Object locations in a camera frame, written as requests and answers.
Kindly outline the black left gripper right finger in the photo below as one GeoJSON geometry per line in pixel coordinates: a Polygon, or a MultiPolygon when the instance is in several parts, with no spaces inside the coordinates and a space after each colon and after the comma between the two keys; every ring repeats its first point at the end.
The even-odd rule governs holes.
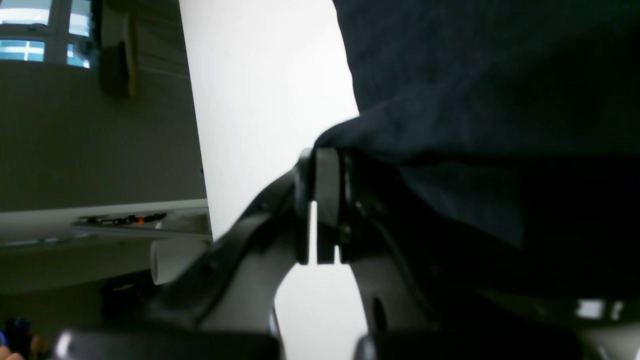
{"type": "Polygon", "coordinates": [[[444,218],[396,170],[316,150],[319,264],[352,269],[356,360],[637,360],[639,245],[603,235],[507,244],[444,218]]]}

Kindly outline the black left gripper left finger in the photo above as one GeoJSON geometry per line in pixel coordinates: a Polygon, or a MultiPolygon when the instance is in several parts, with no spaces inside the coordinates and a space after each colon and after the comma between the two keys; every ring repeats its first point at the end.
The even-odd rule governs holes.
{"type": "Polygon", "coordinates": [[[278,360],[271,314],[281,282],[309,262],[314,151],[261,191],[240,218],[133,321],[68,329],[56,360],[278,360]]]}

